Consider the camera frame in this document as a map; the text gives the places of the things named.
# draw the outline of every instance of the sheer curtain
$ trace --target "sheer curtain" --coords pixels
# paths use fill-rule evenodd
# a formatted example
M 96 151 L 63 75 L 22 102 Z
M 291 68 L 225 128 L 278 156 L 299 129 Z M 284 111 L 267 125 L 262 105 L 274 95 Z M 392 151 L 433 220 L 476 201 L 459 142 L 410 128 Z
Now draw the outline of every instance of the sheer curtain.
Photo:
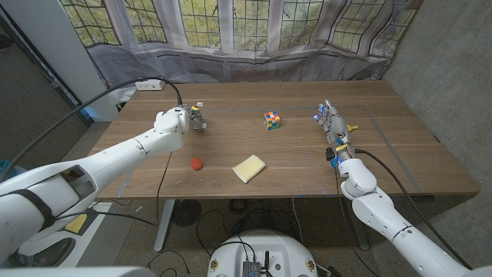
M 61 0 L 109 86 L 379 79 L 420 1 Z

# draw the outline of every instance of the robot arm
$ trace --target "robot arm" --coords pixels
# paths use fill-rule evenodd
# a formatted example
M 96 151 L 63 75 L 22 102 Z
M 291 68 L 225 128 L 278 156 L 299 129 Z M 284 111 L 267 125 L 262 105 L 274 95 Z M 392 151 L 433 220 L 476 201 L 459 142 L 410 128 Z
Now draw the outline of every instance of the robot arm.
M 98 194 L 148 158 L 180 149 L 190 121 L 201 115 L 182 105 L 157 114 L 154 128 L 89 157 L 32 169 L 0 184 L 0 264 L 28 239 L 57 232 Z
M 352 200 L 355 215 L 382 234 L 422 276 L 464 276 L 468 269 L 412 226 L 395 208 L 391 198 L 379 187 L 374 175 L 357 159 L 342 117 L 329 100 L 320 104 L 314 116 L 327 134 L 330 149 L 342 177 L 344 196 Z

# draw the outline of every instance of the table leg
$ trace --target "table leg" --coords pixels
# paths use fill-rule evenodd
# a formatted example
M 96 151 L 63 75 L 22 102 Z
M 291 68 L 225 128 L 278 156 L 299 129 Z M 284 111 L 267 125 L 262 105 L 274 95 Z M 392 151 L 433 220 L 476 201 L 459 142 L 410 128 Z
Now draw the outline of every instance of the table leg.
M 366 231 L 364 230 L 364 223 L 362 223 L 362 221 L 359 220 L 354 214 L 354 210 L 352 209 L 352 201 L 345 199 L 345 205 L 347 206 L 348 214 L 350 215 L 352 225 L 354 227 L 359 248 L 364 251 L 369 250 L 369 241 L 367 240 Z
M 175 208 L 174 199 L 166 199 L 164 208 L 162 209 L 161 221 L 159 222 L 159 230 L 155 237 L 154 251 L 160 252 L 164 249 L 165 241 L 168 236 L 168 231 L 171 228 L 172 211 Z

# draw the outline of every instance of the electrical outlet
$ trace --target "electrical outlet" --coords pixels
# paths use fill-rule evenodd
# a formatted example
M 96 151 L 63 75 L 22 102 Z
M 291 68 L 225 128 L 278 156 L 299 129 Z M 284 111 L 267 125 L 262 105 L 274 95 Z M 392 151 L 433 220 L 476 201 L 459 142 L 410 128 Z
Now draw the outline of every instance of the electrical outlet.
M 147 80 L 135 83 L 138 90 L 162 90 L 165 84 L 166 83 L 161 80 Z

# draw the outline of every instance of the window pane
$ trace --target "window pane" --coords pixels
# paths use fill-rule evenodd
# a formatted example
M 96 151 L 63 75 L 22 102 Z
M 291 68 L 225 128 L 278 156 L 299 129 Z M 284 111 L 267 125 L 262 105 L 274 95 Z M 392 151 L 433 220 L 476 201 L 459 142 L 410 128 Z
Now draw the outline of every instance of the window pane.
M 256 20 L 246 19 L 246 35 L 256 36 Z
M 268 20 L 258 20 L 257 35 L 261 37 L 266 37 L 268 34 Z
M 188 45 L 221 47 L 217 0 L 179 0 Z
M 235 35 L 234 36 L 234 49 L 235 50 L 244 50 L 244 36 L 243 35 Z
M 137 42 L 167 41 L 152 0 L 125 0 L 125 7 Z
M 269 2 L 258 3 L 258 19 L 268 19 L 268 10 L 270 9 Z
M 280 38 L 280 50 L 289 48 L 291 44 L 291 38 Z
M 384 0 L 352 1 L 337 25 L 331 44 L 356 53 L 359 50 L 361 36 L 376 18 L 382 4 Z
M 257 38 L 256 50 L 267 51 L 267 38 L 266 37 Z
M 207 18 L 204 16 L 195 16 L 194 23 L 197 26 L 197 32 L 207 32 Z
M 256 19 L 258 16 L 258 2 L 246 1 L 246 18 Z
M 309 43 L 322 7 L 321 0 L 285 0 L 280 50 Z
M 183 15 L 184 30 L 189 32 L 195 32 L 197 29 L 194 26 L 194 17 L 190 15 Z
M 266 51 L 268 0 L 234 0 L 234 50 Z
M 180 0 L 181 4 L 181 14 L 182 15 L 193 15 L 193 5 L 191 0 Z
M 85 47 L 96 43 L 119 45 L 101 0 L 63 0 L 61 4 Z
M 376 38 L 374 47 L 371 49 L 372 55 L 392 57 L 397 47 L 398 41 L 405 32 L 415 15 L 415 10 L 401 11 L 396 18 L 392 18 L 391 23 Z
M 210 32 L 219 33 L 218 18 L 207 17 L 207 24 L 208 24 L 208 29 L 210 30 Z

